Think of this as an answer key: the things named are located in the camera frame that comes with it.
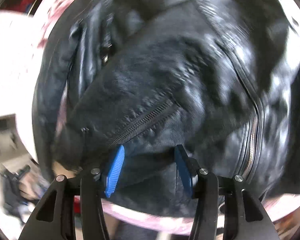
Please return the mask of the black leather jacket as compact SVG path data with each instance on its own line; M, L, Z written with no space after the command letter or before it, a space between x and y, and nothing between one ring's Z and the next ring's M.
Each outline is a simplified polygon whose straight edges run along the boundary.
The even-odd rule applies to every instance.
M52 163L125 161L111 202L192 217L173 150L257 197L300 194L300 8L294 0L74 0L47 40L32 105Z

